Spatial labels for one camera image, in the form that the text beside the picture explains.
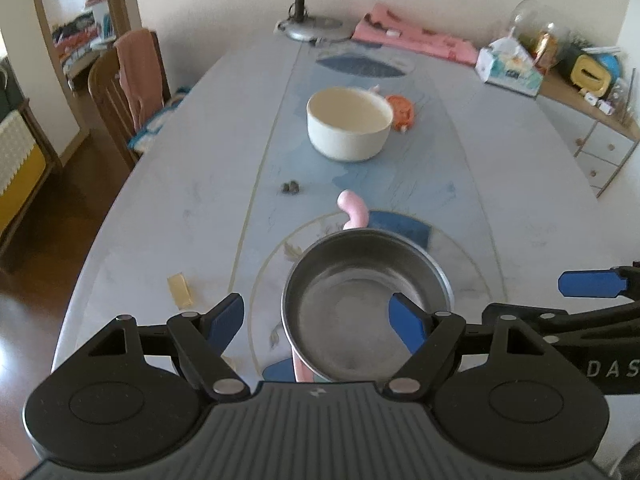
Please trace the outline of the pink pot with steel liner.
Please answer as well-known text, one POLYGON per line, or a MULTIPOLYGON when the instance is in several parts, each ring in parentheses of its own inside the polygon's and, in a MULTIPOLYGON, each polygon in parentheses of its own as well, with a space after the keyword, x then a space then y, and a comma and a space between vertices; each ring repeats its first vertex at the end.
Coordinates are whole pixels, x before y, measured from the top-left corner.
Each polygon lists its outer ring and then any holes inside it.
POLYGON ((285 282, 281 320, 298 382, 383 380, 420 347, 409 315, 393 330, 390 300, 399 292, 427 313, 450 311, 454 293, 428 252, 432 229, 390 211, 369 210, 355 192, 337 197, 345 225, 303 252, 285 282))

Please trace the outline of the cream ceramic bowl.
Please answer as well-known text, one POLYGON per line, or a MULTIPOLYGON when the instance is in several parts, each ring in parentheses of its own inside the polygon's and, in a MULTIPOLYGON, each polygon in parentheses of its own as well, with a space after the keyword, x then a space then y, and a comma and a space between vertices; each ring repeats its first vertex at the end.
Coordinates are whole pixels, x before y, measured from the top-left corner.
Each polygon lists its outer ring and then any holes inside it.
POLYGON ((336 162, 364 162, 375 157, 390 135, 393 109, 379 94, 360 88, 333 87, 307 102, 307 132, 314 149, 336 162))

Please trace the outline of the white drawer cabinet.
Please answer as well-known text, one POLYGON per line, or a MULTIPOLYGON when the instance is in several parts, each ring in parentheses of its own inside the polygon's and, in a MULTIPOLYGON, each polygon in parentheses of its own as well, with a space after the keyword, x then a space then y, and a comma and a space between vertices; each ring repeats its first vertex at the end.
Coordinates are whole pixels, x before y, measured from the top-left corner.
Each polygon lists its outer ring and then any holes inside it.
POLYGON ((555 72, 544 77, 536 103, 599 198, 638 148, 639 127, 590 105, 555 72))

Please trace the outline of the yellow tissue holder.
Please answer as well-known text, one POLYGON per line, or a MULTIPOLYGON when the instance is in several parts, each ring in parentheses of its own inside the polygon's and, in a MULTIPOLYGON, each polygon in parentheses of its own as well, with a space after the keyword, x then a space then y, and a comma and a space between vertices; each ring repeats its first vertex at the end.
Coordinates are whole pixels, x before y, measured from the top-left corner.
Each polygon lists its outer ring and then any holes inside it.
POLYGON ((570 81, 580 90, 586 90, 600 98, 608 92, 612 75, 595 58, 583 53, 576 58, 570 71, 570 81))

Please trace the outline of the blue globe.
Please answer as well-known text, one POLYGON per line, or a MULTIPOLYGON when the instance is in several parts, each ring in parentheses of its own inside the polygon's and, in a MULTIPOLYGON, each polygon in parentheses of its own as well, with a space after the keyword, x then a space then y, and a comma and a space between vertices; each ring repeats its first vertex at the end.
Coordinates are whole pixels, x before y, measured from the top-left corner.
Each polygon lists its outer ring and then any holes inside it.
POLYGON ((608 71, 611 75, 611 80, 616 81, 620 76, 620 62, 614 54, 603 53, 596 55, 597 61, 608 71))

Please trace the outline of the orange tape measure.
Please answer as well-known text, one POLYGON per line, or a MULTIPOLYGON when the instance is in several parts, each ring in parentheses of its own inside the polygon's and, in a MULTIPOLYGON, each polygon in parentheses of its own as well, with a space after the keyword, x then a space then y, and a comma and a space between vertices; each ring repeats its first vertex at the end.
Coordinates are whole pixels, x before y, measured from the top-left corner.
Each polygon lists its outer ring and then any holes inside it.
POLYGON ((399 94, 386 96, 386 101, 393 110, 393 128, 399 132, 407 132, 411 129, 416 119, 412 102, 399 94))

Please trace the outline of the amber bottle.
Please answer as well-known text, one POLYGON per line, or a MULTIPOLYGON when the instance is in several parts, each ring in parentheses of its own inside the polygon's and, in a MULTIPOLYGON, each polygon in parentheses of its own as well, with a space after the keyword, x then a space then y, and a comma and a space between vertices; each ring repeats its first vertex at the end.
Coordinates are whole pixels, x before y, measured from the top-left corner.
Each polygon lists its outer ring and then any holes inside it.
POLYGON ((534 47, 534 64, 542 74, 548 73, 554 64, 558 40, 551 32, 541 32, 534 47))

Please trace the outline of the tissue box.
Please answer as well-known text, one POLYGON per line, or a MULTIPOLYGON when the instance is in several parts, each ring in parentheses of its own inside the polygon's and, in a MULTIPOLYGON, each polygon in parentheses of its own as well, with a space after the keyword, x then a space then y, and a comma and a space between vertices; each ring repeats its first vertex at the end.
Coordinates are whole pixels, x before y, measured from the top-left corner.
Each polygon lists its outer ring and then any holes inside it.
POLYGON ((480 50, 475 71, 485 84, 536 98, 542 75, 518 40, 499 38, 480 50))

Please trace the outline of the glass jar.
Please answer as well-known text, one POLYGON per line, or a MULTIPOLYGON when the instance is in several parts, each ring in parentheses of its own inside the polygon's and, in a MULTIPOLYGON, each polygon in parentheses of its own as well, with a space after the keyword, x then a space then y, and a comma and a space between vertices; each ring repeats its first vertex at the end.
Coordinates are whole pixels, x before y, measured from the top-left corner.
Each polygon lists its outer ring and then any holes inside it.
POLYGON ((518 40, 533 60, 539 34, 551 32, 558 40, 553 66, 559 62, 570 42, 570 29, 566 26, 566 19, 555 8, 537 0, 522 0, 512 11, 506 30, 518 40))

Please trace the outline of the wooden chair with pink towel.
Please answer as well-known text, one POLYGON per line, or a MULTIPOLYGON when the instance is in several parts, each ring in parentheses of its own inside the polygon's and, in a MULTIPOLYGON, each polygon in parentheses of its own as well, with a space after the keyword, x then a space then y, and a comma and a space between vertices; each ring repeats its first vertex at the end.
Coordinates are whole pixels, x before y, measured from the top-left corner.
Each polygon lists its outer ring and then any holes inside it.
POLYGON ((156 32, 139 28, 119 37, 89 72, 91 99, 117 151, 129 168, 149 151, 156 136, 191 91, 169 89, 156 32))

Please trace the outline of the pink cloth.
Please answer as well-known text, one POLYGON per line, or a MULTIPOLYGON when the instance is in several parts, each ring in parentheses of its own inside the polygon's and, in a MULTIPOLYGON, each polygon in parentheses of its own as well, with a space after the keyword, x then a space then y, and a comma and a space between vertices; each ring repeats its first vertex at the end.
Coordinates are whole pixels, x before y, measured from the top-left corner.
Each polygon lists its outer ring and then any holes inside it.
POLYGON ((360 20, 352 40, 416 52, 467 66, 474 66, 478 58, 477 48, 468 40, 412 24, 382 3, 375 3, 373 9, 360 20))

